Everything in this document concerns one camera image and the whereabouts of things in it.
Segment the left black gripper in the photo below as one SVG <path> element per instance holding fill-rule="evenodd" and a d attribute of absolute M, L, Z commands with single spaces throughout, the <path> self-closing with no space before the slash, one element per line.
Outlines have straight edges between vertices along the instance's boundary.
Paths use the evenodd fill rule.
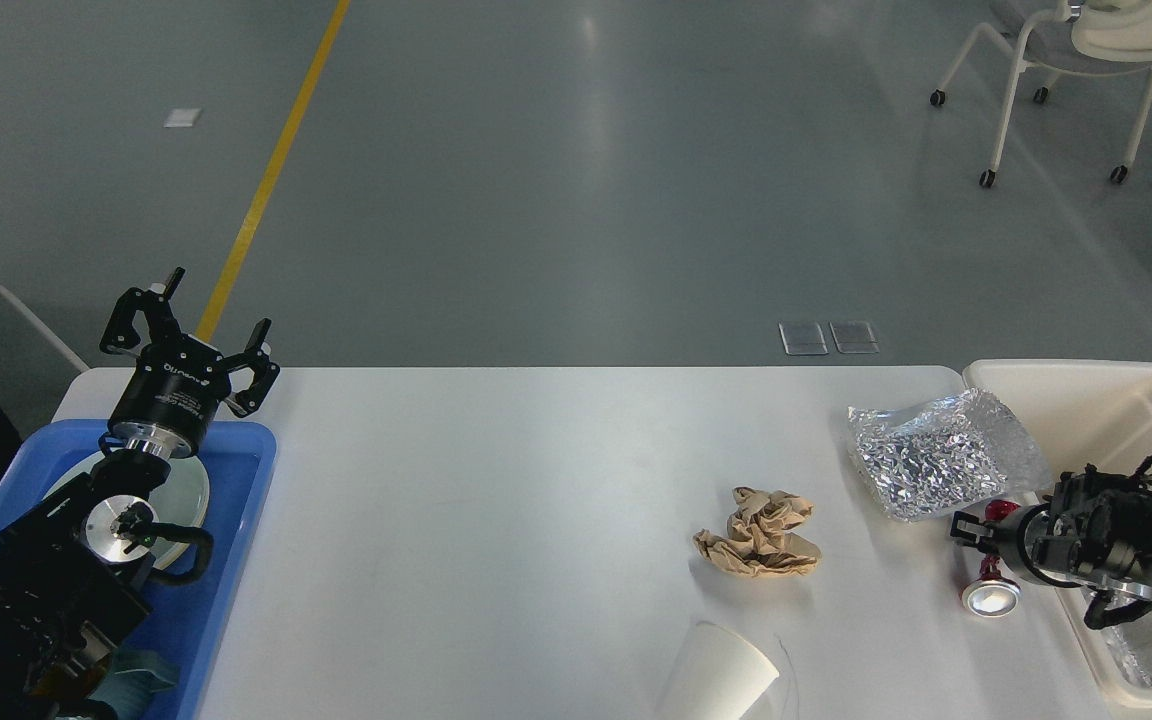
<path fill-rule="evenodd" d="M 247 346 L 228 356 L 184 334 L 170 305 L 184 275 L 177 266 L 161 285 L 128 288 L 99 341 L 103 354 L 137 357 L 131 381 L 109 416 L 109 433 L 128 447 L 145 441 L 172 458 L 200 450 L 221 401 L 237 418 L 260 410 L 282 373 L 266 348 L 270 318 L 256 323 Z M 247 387 L 230 378 L 237 372 L 250 372 Z"/>

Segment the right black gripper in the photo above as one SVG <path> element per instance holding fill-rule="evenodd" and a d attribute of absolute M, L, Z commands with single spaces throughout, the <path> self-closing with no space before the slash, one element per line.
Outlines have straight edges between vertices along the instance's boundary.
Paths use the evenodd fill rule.
<path fill-rule="evenodd" d="M 984 511 L 980 516 L 955 511 L 948 525 L 948 538 L 960 547 L 996 553 L 1011 575 L 1023 582 L 1062 588 L 1062 579 L 1038 568 L 1030 552 L 1043 535 L 1048 507 L 1047 503 L 1023 506 L 1011 510 L 1006 518 L 996 511 Z"/>

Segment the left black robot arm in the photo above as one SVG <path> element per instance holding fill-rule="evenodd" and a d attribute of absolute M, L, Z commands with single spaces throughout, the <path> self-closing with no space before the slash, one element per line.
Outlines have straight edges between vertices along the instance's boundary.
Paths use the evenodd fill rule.
<path fill-rule="evenodd" d="M 233 354 L 180 327 L 172 297 L 183 274 L 129 288 L 111 311 L 103 351 L 136 364 L 94 465 L 0 528 L 0 719 L 115 719 L 99 687 L 150 621 L 156 589 L 204 582 L 228 551 L 152 497 L 174 462 L 198 455 L 221 409 L 247 425 L 282 369 L 270 319 Z"/>

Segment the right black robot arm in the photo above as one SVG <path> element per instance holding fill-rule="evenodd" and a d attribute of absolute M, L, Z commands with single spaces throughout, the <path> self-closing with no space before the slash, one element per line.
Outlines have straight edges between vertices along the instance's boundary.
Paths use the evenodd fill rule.
<path fill-rule="evenodd" d="M 1064 471 L 1041 503 L 955 511 L 948 536 L 1024 582 L 1087 588 L 1089 629 L 1134 623 L 1152 612 L 1152 455 L 1129 475 Z"/>

